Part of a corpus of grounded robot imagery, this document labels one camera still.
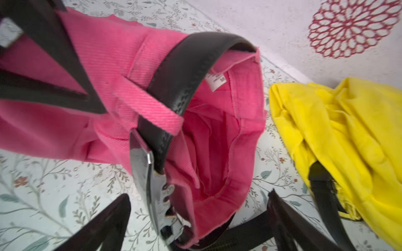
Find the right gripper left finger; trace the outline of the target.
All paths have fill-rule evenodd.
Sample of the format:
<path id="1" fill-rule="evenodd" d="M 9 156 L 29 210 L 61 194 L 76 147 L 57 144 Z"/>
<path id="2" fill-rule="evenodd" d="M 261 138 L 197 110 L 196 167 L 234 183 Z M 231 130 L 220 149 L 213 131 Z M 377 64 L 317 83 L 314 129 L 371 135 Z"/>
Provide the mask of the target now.
<path id="1" fill-rule="evenodd" d="M 120 251 L 130 213 L 129 196 L 124 193 L 56 250 Z"/>

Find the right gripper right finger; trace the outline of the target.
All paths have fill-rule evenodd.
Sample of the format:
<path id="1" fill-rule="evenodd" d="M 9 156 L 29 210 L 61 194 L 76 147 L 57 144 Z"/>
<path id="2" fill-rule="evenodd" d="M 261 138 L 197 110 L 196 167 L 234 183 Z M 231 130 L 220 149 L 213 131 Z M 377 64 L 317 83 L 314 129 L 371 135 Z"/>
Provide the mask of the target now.
<path id="1" fill-rule="evenodd" d="M 340 251 L 301 215 L 293 210 L 273 189 L 267 204 L 268 221 L 279 251 Z"/>

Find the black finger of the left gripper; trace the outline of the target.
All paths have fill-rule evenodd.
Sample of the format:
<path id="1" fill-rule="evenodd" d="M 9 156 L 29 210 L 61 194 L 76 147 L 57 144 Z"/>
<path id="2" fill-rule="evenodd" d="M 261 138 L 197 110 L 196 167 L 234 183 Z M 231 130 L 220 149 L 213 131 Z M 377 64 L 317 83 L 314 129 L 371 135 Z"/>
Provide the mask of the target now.
<path id="1" fill-rule="evenodd" d="M 1 1 L 1 21 L 13 21 L 23 31 L 23 36 L 39 47 L 40 54 L 50 58 L 51 63 L 70 76 L 82 91 L 1 70 L 1 99 L 105 114 L 107 110 L 81 64 L 58 12 L 67 12 L 63 1 Z"/>

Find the black leather belt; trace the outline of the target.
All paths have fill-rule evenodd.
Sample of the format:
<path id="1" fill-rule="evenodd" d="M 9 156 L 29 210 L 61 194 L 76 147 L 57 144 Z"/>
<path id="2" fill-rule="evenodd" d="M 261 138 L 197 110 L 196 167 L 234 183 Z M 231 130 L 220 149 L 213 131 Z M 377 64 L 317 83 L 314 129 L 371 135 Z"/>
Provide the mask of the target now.
<path id="1" fill-rule="evenodd" d="M 208 71 L 228 50 L 256 52 L 245 38 L 230 33 L 201 32 L 187 36 L 159 65 L 147 94 L 182 117 Z M 140 116 L 138 128 L 130 133 L 130 163 L 152 226 L 170 251 L 179 251 L 179 245 L 188 241 L 194 230 L 181 222 L 166 195 L 174 188 L 164 173 L 172 139 L 171 133 Z"/>

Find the pink trousers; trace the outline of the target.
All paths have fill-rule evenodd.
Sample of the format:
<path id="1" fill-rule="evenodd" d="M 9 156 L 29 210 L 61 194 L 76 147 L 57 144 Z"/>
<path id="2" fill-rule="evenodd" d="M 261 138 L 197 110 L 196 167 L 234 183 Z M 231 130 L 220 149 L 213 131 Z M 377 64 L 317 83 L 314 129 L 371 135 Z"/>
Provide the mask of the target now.
<path id="1" fill-rule="evenodd" d="M 1 148 L 22 155 L 15 164 L 28 155 L 105 163 L 133 177 L 130 133 L 144 116 L 173 135 L 164 173 L 174 188 L 166 195 L 194 230 L 179 251 L 249 251 L 270 239 L 266 213 L 229 228 L 250 190 L 265 127 L 258 49 L 225 52 L 179 117 L 146 90 L 164 58 L 189 35 L 70 8 L 58 17 L 107 112 L 1 99 Z M 23 35 L 1 47 L 1 70 L 82 91 Z"/>

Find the yellow garment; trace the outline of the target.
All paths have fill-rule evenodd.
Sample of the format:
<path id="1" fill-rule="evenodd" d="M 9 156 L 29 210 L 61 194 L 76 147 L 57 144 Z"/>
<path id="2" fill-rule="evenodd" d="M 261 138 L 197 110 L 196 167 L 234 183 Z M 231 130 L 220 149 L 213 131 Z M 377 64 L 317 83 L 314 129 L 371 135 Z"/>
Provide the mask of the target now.
<path id="1" fill-rule="evenodd" d="M 349 77 L 336 88 L 273 84 L 269 99 L 271 117 L 308 189 L 309 169 L 318 161 L 335 182 L 345 210 L 341 219 L 364 221 L 401 250 L 402 91 Z"/>

